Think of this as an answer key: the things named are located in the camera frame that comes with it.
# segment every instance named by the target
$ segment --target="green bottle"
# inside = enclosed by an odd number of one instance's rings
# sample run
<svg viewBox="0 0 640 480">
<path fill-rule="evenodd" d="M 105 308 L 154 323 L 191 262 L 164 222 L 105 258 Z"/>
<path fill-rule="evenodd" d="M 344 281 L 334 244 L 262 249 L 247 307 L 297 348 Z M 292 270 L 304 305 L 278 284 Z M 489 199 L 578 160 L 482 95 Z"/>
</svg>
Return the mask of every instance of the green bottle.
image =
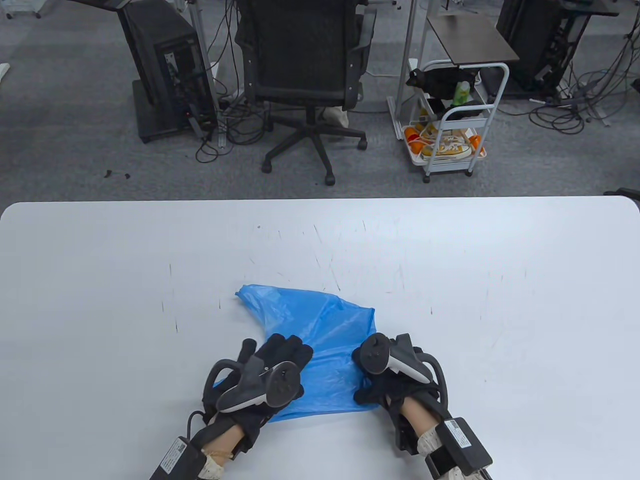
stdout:
<svg viewBox="0 0 640 480">
<path fill-rule="evenodd" d="M 452 105 L 454 107 L 459 107 L 467 103 L 469 101 L 470 92 L 471 92 L 471 86 L 469 85 L 469 82 L 467 81 L 458 82 L 458 85 L 456 85 L 456 93 L 454 93 L 453 95 Z"/>
</svg>

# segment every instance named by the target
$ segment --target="blue plastic bag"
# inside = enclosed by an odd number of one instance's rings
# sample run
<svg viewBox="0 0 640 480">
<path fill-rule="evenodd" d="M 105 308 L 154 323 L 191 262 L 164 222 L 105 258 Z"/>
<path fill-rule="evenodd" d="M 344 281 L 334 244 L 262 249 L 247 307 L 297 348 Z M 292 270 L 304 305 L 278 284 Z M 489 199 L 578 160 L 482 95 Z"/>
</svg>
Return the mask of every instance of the blue plastic bag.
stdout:
<svg viewBox="0 0 640 480">
<path fill-rule="evenodd" d="M 304 396 L 272 421 L 371 409 L 353 401 L 363 375 L 351 352 L 376 333 L 373 308 L 322 292 L 264 285 L 244 285 L 236 295 L 264 327 L 267 338 L 274 333 L 297 335 L 314 349 L 313 359 L 302 370 Z"/>
</svg>

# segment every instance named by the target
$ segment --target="label sticker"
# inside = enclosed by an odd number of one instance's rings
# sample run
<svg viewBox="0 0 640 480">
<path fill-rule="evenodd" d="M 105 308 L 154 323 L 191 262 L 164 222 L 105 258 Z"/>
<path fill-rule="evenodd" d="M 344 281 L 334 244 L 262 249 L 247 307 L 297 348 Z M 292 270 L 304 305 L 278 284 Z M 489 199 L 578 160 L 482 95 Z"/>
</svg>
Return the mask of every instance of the label sticker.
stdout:
<svg viewBox="0 0 640 480">
<path fill-rule="evenodd" d="M 447 426 L 453 438 L 456 439 L 458 445 L 460 445 L 461 449 L 465 449 L 471 446 L 471 442 L 462 431 L 462 429 L 458 426 L 458 423 L 455 420 L 445 420 L 444 424 Z"/>
<path fill-rule="evenodd" d="M 167 475 L 171 473 L 171 470 L 173 470 L 175 464 L 178 463 L 178 460 L 180 460 L 182 452 L 184 452 L 184 449 L 186 447 L 187 444 L 180 440 L 180 438 L 175 439 L 175 442 L 173 443 L 173 445 L 171 445 L 171 448 L 160 462 L 160 466 L 167 473 Z"/>
</svg>

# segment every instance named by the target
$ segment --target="chair armrest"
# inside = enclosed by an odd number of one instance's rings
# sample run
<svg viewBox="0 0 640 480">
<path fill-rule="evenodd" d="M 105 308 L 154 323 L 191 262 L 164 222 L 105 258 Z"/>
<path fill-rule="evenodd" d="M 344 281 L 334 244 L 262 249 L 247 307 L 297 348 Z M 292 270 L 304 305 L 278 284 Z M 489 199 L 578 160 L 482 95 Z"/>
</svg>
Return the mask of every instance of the chair armrest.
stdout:
<svg viewBox="0 0 640 480">
<path fill-rule="evenodd" d="M 236 44 L 242 50 L 243 70 L 244 70 L 244 96 L 249 103 L 255 103 L 256 86 L 258 80 L 258 56 L 255 52 L 250 39 L 246 35 L 246 22 L 243 19 L 240 20 L 238 30 L 236 32 Z"/>
<path fill-rule="evenodd" d="M 360 77 L 367 70 L 369 62 L 369 49 L 373 39 L 373 27 L 376 23 L 378 11 L 368 6 L 364 10 L 362 17 L 362 28 L 360 29 L 360 40 L 358 45 L 347 51 L 346 65 L 346 87 L 344 90 L 344 110 L 350 110 L 358 102 L 358 86 Z"/>
<path fill-rule="evenodd" d="M 371 46 L 371 40 L 373 40 L 373 26 L 376 23 L 376 16 L 378 11 L 375 8 L 368 6 L 364 10 L 364 18 L 362 20 L 362 30 L 360 30 L 360 41 L 358 46 L 352 50 L 359 51 Z"/>
</svg>

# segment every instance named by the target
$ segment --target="black bag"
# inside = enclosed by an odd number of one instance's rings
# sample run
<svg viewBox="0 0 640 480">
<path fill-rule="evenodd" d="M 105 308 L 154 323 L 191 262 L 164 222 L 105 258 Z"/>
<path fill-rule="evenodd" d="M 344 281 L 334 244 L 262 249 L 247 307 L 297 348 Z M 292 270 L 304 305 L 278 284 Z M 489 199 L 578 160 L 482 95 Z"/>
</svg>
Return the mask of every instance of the black bag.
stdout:
<svg viewBox="0 0 640 480">
<path fill-rule="evenodd" d="M 423 72 L 416 68 L 409 73 L 408 86 L 420 88 L 424 93 L 441 100 L 453 100 L 459 82 L 469 82 L 470 93 L 476 90 L 477 70 L 459 67 L 434 68 Z"/>
</svg>

